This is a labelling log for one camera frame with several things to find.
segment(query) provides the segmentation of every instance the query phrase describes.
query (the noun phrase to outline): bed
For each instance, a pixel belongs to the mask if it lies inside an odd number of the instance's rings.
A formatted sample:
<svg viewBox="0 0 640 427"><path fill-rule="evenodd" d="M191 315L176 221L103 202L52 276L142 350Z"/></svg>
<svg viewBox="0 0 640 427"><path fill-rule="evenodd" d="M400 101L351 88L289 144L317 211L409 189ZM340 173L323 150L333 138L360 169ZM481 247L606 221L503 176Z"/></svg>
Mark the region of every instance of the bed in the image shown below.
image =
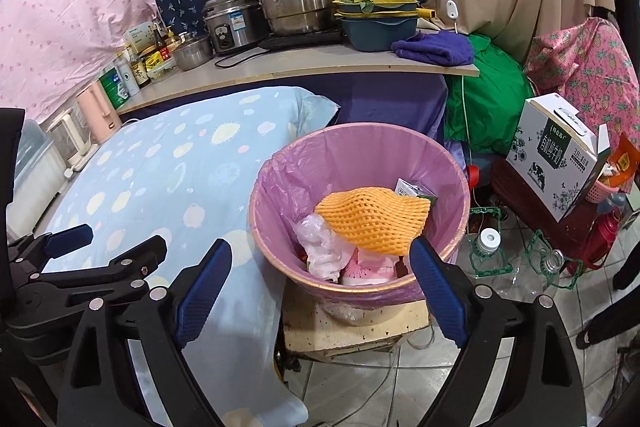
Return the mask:
<svg viewBox="0 0 640 427"><path fill-rule="evenodd" d="M194 102L126 124L91 159L52 217L47 232L80 223L88 247L52 260L46 271L105 266L159 234L167 258L147 278L168 285L197 264L219 237L232 269L199 338L183 354L227 427L304 423L306 408L273 366L284 276L255 248L247 207L262 163L296 138L326 126L338 106L300 87L263 87ZM146 367L131 343L153 419L170 425Z"/></svg>

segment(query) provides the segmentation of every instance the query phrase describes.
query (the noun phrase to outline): sponge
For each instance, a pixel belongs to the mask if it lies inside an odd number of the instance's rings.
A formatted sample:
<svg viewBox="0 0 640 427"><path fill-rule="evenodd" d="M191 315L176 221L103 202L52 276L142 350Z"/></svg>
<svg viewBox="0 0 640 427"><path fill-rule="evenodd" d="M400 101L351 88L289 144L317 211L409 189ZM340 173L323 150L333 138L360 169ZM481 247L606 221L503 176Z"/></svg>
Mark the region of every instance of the sponge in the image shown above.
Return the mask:
<svg viewBox="0 0 640 427"><path fill-rule="evenodd" d="M420 235L431 202L399 196L390 188L363 187L334 192L318 206L329 227L358 248L388 255L407 255Z"/></svg>

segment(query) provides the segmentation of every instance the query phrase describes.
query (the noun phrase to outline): screw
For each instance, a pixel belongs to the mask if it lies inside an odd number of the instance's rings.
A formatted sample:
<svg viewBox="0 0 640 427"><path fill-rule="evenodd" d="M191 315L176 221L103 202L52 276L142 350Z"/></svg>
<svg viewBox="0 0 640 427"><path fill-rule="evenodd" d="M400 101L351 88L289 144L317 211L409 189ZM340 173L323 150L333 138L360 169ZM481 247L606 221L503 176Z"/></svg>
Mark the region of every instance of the screw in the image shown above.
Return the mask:
<svg viewBox="0 0 640 427"><path fill-rule="evenodd" d="M104 304L104 301L99 297L96 297L95 299L92 299L92 301L89 303L89 309L93 310L94 312L98 311L100 308L102 308L103 304Z"/></svg>
<svg viewBox="0 0 640 427"><path fill-rule="evenodd" d="M157 288L153 288L149 292L149 297L151 297L152 301L161 301L166 297L166 288L162 286L158 286Z"/></svg>
<svg viewBox="0 0 640 427"><path fill-rule="evenodd" d="M491 288L489 288L489 286L481 284L479 286L476 286L476 295L481 299L488 299L489 297L491 297L491 295L493 295L493 292L491 291Z"/></svg>
<svg viewBox="0 0 640 427"><path fill-rule="evenodd" d="M549 295L541 295L538 302L543 308L552 308L554 305L554 300Z"/></svg>

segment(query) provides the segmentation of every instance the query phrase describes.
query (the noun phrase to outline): white cord switch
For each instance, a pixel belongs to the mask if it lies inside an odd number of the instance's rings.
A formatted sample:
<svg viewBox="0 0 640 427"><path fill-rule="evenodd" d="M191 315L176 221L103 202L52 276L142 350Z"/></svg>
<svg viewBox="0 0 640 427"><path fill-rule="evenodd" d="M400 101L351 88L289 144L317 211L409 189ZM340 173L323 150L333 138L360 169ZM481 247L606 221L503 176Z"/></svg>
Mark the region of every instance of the white cord switch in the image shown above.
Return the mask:
<svg viewBox="0 0 640 427"><path fill-rule="evenodd" d="M453 0L447 1L447 17L449 17L449 19L451 19L452 21L458 20L458 7L456 6L456 3L453 2Z"/></svg>

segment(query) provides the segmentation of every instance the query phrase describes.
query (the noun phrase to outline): small saucepan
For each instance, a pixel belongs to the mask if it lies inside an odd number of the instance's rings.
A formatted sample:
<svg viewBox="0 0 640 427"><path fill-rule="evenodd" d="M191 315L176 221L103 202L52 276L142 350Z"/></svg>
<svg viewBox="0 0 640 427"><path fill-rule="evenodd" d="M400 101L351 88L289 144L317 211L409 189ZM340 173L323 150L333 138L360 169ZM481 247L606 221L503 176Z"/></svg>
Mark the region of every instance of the small saucepan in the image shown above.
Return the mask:
<svg viewBox="0 0 640 427"><path fill-rule="evenodd" d="M192 37L174 49L172 55L182 71L193 70L213 58L211 40L209 36Z"/></svg>

